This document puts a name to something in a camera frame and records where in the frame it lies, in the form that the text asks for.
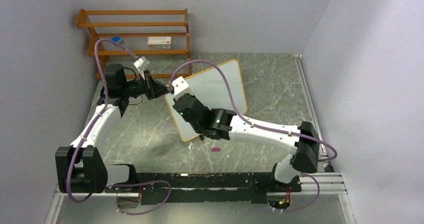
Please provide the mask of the orange wooden shelf rack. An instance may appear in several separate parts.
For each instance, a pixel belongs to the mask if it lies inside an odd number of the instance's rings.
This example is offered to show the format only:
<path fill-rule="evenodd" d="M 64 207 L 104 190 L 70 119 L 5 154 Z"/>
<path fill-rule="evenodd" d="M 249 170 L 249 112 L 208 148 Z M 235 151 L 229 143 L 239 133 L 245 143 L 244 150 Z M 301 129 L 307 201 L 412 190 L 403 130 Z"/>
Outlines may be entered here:
<path fill-rule="evenodd" d="M 75 25 L 86 28 L 89 43 L 86 52 L 94 56 L 99 39 L 118 36 L 124 46 L 138 56 L 185 55 L 192 59 L 189 12 L 183 10 L 79 10 Z M 170 49 L 149 49 L 148 37 L 171 37 Z"/>

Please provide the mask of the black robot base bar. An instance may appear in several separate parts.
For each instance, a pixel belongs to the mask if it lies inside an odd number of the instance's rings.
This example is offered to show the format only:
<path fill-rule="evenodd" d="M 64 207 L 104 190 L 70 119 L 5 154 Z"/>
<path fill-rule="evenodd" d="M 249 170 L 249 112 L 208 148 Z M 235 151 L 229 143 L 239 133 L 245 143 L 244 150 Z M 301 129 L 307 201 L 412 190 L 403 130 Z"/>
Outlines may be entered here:
<path fill-rule="evenodd" d="M 278 182 L 271 172 L 138 173 L 143 187 L 141 204 L 248 201 L 266 204 L 270 193 L 301 192 L 300 178 Z"/>

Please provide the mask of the blue whiteboard eraser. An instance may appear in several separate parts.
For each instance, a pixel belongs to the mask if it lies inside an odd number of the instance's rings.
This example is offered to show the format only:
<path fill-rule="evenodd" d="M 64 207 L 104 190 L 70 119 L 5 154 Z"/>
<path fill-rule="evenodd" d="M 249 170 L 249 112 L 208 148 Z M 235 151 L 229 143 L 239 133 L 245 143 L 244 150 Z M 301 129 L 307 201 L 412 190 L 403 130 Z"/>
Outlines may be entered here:
<path fill-rule="evenodd" d="M 124 39 L 122 39 L 121 37 L 115 36 L 115 37 L 112 37 L 111 40 L 119 46 L 124 45 Z"/>

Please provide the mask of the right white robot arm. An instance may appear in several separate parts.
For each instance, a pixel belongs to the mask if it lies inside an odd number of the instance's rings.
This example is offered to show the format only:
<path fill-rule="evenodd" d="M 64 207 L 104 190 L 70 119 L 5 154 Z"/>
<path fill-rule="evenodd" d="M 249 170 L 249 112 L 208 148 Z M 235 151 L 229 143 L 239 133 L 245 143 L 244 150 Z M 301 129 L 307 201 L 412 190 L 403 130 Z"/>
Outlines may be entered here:
<path fill-rule="evenodd" d="M 239 116 L 233 110 L 208 108 L 198 98 L 184 94 L 173 100 L 172 107 L 198 135 L 213 140 L 246 140 L 282 148 L 288 155 L 278 162 L 270 177 L 276 191 L 288 186 L 300 174 L 318 171 L 318 134 L 312 123 L 303 121 L 299 126 L 278 125 Z"/>

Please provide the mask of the yellow-framed whiteboard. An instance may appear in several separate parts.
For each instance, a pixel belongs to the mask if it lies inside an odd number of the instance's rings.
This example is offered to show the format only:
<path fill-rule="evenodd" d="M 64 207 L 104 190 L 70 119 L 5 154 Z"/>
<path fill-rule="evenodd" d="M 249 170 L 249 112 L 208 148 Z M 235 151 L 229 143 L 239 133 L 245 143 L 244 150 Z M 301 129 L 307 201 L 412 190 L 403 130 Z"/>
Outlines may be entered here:
<path fill-rule="evenodd" d="M 232 59 L 218 64 L 224 73 L 231 90 L 234 103 L 241 114 L 246 114 L 248 104 L 244 90 L 241 68 L 238 60 Z M 194 95 L 207 107 L 231 109 L 229 94 L 220 73 L 214 67 L 193 74 L 185 78 Z M 173 108 L 173 95 L 165 95 L 165 101 L 174 120 L 179 137 L 183 142 L 189 142 L 198 137 L 189 123 L 186 123 L 182 116 Z"/>

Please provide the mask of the white red box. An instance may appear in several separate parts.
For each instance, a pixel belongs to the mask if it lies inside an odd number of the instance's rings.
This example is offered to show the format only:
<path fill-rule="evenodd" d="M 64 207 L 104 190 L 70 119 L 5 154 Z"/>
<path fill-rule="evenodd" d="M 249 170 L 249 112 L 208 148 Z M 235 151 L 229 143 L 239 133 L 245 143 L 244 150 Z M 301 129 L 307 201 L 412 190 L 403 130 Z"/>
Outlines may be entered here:
<path fill-rule="evenodd" d="M 170 49 L 171 37 L 148 37 L 147 46 L 149 49 Z"/>

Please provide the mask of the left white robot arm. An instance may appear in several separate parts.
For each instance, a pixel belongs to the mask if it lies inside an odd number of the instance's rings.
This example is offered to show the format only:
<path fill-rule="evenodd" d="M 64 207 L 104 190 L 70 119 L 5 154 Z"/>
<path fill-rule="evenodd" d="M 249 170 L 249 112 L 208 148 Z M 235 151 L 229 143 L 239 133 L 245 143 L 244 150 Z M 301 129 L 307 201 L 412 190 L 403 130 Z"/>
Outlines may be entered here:
<path fill-rule="evenodd" d="M 155 80 L 149 71 L 128 81 L 122 64 L 105 68 L 106 86 L 100 93 L 95 114 L 84 131 L 69 146 L 59 147 L 55 153 L 58 187 L 62 193 L 101 193 L 108 186 L 118 184 L 131 192 L 138 186 L 132 164 L 106 166 L 99 147 L 105 143 L 114 125 L 122 118 L 130 98 L 159 98 L 169 92 L 166 85 Z"/>

